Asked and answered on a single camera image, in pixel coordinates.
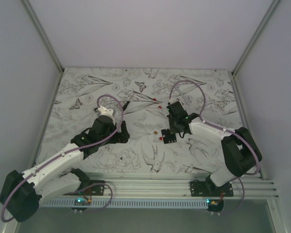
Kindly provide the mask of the black fuse box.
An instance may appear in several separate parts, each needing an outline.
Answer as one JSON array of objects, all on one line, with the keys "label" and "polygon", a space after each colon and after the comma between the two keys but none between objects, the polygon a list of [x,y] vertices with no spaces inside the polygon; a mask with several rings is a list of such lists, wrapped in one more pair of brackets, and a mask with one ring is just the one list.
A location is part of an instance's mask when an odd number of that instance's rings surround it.
[{"label": "black fuse box", "polygon": [[170,129],[162,129],[161,133],[164,144],[176,143],[176,135],[174,133],[171,133]]}]

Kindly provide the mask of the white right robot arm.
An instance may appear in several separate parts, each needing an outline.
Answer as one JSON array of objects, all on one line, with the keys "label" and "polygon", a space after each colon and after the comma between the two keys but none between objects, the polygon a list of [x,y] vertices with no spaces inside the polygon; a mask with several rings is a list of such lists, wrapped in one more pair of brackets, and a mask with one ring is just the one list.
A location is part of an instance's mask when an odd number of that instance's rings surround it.
[{"label": "white right robot arm", "polygon": [[213,124],[197,113],[188,114],[179,101],[169,103],[167,111],[172,134],[205,136],[212,143],[221,144],[224,164],[206,178],[208,195],[217,196],[224,184],[241,177],[253,167],[259,172],[262,155],[247,128],[229,129]]}]

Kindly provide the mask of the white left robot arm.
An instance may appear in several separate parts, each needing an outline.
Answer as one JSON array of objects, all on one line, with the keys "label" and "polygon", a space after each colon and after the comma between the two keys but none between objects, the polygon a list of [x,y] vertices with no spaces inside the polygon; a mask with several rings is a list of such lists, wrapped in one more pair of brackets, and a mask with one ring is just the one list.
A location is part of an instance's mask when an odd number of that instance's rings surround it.
[{"label": "white left robot arm", "polygon": [[116,125],[111,116],[100,115],[92,127],[76,135],[45,162],[23,172],[11,171],[0,193],[2,222],[9,222],[4,217],[5,212],[11,214],[11,220],[26,221],[40,205],[61,195],[84,195],[94,187],[102,195],[106,186],[104,181],[90,180],[79,168],[73,168],[67,174],[62,172],[96,153],[101,146],[127,143],[128,139],[124,120]]}]

